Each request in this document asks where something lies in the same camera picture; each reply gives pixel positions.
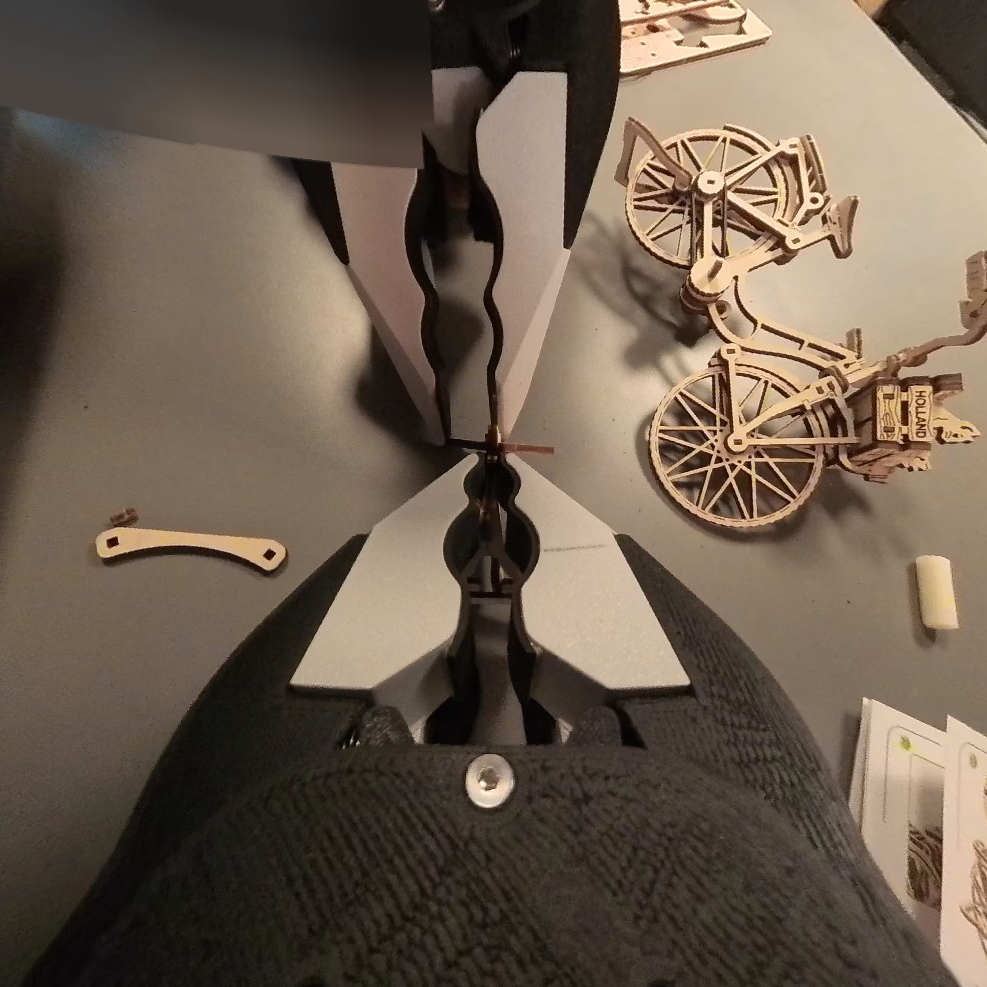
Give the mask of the wooden bicycle model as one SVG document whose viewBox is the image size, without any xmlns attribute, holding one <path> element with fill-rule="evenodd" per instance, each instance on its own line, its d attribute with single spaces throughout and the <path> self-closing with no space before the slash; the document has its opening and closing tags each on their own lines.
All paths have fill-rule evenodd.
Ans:
<svg viewBox="0 0 987 987">
<path fill-rule="evenodd" d="M 870 359 L 858 328 L 821 339 L 743 298 L 763 266 L 817 243 L 840 260 L 853 251 L 858 199 L 833 200 L 811 135 L 771 142 L 724 124 L 661 139 L 629 117 L 615 179 L 634 239 L 684 271 L 682 307 L 719 343 L 648 426 L 651 471 L 680 510 L 710 527 L 768 527 L 799 512 L 830 468 L 885 484 L 929 470 L 936 445 L 980 438 L 947 406 L 960 373 L 912 371 L 985 338 L 984 251 L 966 260 L 958 333 Z"/>
</svg>

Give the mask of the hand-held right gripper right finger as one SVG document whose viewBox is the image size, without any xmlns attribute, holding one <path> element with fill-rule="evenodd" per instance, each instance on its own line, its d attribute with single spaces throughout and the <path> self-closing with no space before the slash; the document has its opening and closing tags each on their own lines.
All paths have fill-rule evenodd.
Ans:
<svg viewBox="0 0 987 987">
<path fill-rule="evenodd" d="M 529 741 L 566 740 L 595 707 L 687 691 L 616 533 L 518 456 L 501 464 L 509 667 Z"/>
</svg>

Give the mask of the white instruction booklet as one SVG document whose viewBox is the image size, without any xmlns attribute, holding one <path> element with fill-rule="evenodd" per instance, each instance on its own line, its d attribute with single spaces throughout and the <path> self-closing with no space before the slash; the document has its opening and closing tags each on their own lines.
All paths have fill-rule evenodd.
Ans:
<svg viewBox="0 0 987 987">
<path fill-rule="evenodd" d="M 886 882 L 960 985 L 986 984 L 986 738 L 862 702 L 849 808 Z"/>
</svg>

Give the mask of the pale yellow wax block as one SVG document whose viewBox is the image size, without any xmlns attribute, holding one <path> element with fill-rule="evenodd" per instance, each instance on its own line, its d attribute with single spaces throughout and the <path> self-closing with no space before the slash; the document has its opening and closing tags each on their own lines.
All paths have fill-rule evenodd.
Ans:
<svg viewBox="0 0 987 987">
<path fill-rule="evenodd" d="M 922 626 L 932 632 L 959 628 L 953 564 L 939 555 L 915 559 L 916 589 Z"/>
</svg>

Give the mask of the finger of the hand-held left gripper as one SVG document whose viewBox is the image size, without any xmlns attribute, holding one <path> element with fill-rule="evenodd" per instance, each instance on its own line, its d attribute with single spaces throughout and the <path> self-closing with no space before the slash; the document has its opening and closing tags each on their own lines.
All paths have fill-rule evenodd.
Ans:
<svg viewBox="0 0 987 987">
<path fill-rule="evenodd" d="M 423 175 L 403 167 L 335 162 L 330 167 L 353 287 L 427 437 L 442 445 L 449 414 L 434 346 L 438 295 L 421 229 Z"/>
<path fill-rule="evenodd" d="M 566 75 L 521 71 L 475 131 L 476 177 L 495 220 L 487 388 L 503 436 L 524 405 L 571 253 L 563 244 L 565 125 Z"/>
</svg>

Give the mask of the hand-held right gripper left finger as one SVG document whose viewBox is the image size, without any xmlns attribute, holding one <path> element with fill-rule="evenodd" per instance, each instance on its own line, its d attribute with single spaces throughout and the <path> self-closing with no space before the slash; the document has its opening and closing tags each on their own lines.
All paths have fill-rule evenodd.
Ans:
<svg viewBox="0 0 987 987">
<path fill-rule="evenodd" d="M 444 544 L 470 500 L 471 456 L 370 531 L 291 680 L 296 690 L 398 709 L 417 742 L 453 694 L 448 653 L 462 590 Z"/>
</svg>

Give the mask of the laser-cut wooden sheet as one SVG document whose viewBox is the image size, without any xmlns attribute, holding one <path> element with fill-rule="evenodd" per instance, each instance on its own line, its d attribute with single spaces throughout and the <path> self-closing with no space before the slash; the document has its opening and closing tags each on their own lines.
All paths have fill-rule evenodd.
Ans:
<svg viewBox="0 0 987 987">
<path fill-rule="evenodd" d="M 620 1 L 620 75 L 663 68 L 766 43 L 770 28 L 736 1 Z"/>
</svg>

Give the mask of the triangular wooden bracket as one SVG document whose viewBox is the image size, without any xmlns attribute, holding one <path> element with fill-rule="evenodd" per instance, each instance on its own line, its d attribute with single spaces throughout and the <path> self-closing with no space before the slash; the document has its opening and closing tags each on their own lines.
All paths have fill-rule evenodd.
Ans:
<svg viewBox="0 0 987 987">
<path fill-rule="evenodd" d="M 553 455 L 555 453 L 555 449 L 549 445 L 505 441 L 496 429 L 489 430 L 482 439 L 450 437 L 445 441 L 445 446 L 497 457 L 507 454 Z"/>
<path fill-rule="evenodd" d="M 499 532 L 480 537 L 460 574 L 465 599 L 510 600 L 523 583 L 523 572 Z"/>
</svg>

